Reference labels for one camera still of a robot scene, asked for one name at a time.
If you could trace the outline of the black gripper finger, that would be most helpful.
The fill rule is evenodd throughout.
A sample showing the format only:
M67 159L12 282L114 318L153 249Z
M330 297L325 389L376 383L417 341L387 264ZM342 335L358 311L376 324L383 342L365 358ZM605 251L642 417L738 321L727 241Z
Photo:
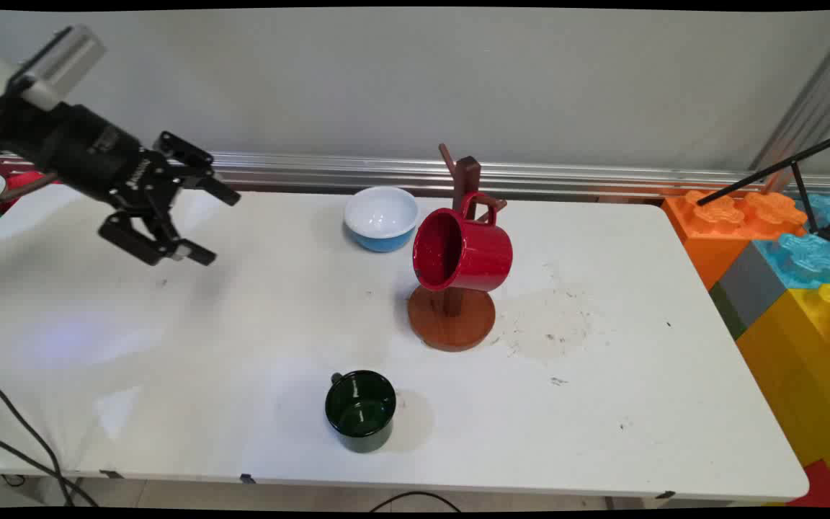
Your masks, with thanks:
M168 211L145 208L118 208L106 217L98 234L112 245L150 266L168 257L189 259L210 265L217 254L184 239L177 232Z
M214 170L214 156L185 141L169 131L161 132L155 140L153 150L161 154L168 164L156 168L159 178L185 190L203 190L222 203L234 206L241 195L225 184Z

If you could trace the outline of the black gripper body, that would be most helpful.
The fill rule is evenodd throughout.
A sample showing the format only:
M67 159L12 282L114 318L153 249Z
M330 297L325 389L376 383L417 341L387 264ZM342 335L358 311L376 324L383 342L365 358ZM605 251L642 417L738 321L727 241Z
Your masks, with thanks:
M165 158L82 105L61 102L44 111L8 99L0 109L0 151L32 162L40 172L7 191L3 201L60 182L115 209L171 209L172 183L156 174L168 164Z

